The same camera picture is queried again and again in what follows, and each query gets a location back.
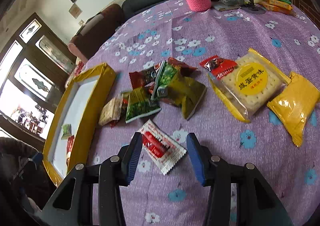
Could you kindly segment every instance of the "window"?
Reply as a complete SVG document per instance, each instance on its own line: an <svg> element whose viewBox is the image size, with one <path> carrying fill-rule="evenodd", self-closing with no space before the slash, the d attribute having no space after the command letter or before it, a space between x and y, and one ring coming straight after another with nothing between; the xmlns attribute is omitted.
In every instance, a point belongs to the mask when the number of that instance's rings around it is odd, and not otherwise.
<svg viewBox="0 0 320 226"><path fill-rule="evenodd" d="M27 130L47 138L54 114L21 92L10 80L2 90L0 110Z"/></svg>
<svg viewBox="0 0 320 226"><path fill-rule="evenodd" d="M51 87L54 87L53 82L40 73L26 58L20 64L14 78L42 100L47 98Z"/></svg>
<svg viewBox="0 0 320 226"><path fill-rule="evenodd" d="M50 58L58 67L71 74L75 65L46 36L42 36L36 46Z"/></svg>
<svg viewBox="0 0 320 226"><path fill-rule="evenodd" d="M8 72L10 71L13 62L22 49L22 46L15 40L2 59L0 63L0 87L2 86Z"/></svg>
<svg viewBox="0 0 320 226"><path fill-rule="evenodd" d="M24 43L27 43L32 36L38 31L38 29L41 28L41 24L34 19L21 33L20 38L24 41Z"/></svg>

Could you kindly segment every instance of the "purple tablecloth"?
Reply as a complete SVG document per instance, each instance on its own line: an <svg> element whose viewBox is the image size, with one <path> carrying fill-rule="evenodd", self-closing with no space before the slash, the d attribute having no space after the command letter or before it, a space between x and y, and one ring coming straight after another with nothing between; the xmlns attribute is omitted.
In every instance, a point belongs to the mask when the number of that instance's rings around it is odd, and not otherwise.
<svg viewBox="0 0 320 226"><path fill-rule="evenodd" d="M117 73L109 99L130 89L128 72L142 70L168 57L175 57L200 72L193 77L208 88L193 117L186 121L180 109L161 103L162 111L150 118L165 133L186 148L188 132L194 132L202 145L229 163L257 166L282 201L294 225L302 225L320 201L320 128L318 106L304 129L304 142L297 148L278 118L263 106L241 123L226 109L213 92L203 59L219 55L237 59L249 47L272 61L285 74L295 71L320 88L320 31L300 10L299 16L267 12L254 15L243 10L202 13L190 11L185 0L170 0L128 20L85 68L107 62ZM146 119L113 129L97 128L89 153L89 164L102 162L118 153ZM253 148L246 141L256 141ZM202 225L209 188L196 180L186 154L167 174L162 175L143 150L137 172L129 187L121 187L128 226ZM97 191L94 222L97 222ZM235 220L235 197L231 198L231 221Z"/></svg>

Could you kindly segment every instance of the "green snack package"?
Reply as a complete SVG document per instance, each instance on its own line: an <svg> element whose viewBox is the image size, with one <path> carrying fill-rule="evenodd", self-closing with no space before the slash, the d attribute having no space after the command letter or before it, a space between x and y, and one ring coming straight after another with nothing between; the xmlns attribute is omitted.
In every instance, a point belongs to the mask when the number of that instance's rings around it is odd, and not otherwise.
<svg viewBox="0 0 320 226"><path fill-rule="evenodd" d="M167 61L162 61L156 76L155 87L151 96L151 100L167 97L167 85L170 83L176 73L179 73Z"/></svg>
<svg viewBox="0 0 320 226"><path fill-rule="evenodd" d="M193 78L183 77L177 72L167 85L167 98L181 107L183 118L190 119L201 101L206 86Z"/></svg>
<svg viewBox="0 0 320 226"><path fill-rule="evenodd" d="M62 137L61 139L68 139L71 136L71 124L62 125Z"/></svg>
<svg viewBox="0 0 320 226"><path fill-rule="evenodd" d="M129 94L127 115L125 122L129 123L135 119L152 115L161 111L156 101L151 101L147 89L138 87Z"/></svg>

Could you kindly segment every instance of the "brown armchair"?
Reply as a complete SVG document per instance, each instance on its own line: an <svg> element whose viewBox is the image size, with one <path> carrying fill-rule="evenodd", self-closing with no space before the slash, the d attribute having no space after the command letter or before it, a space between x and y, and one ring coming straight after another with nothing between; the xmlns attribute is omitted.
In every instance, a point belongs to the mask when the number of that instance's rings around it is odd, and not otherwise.
<svg viewBox="0 0 320 226"><path fill-rule="evenodd" d="M124 21L121 7L110 5L78 30L68 44L69 51L86 63Z"/></svg>

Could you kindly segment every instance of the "yellow label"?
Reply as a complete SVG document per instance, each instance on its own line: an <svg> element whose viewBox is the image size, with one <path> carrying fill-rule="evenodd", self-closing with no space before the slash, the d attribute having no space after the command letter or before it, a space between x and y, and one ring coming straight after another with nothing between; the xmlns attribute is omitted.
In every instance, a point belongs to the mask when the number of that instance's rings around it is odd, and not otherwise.
<svg viewBox="0 0 320 226"><path fill-rule="evenodd" d="M261 92L267 85L268 73L259 63L249 63L240 67L236 86L242 94L253 95Z"/></svg>

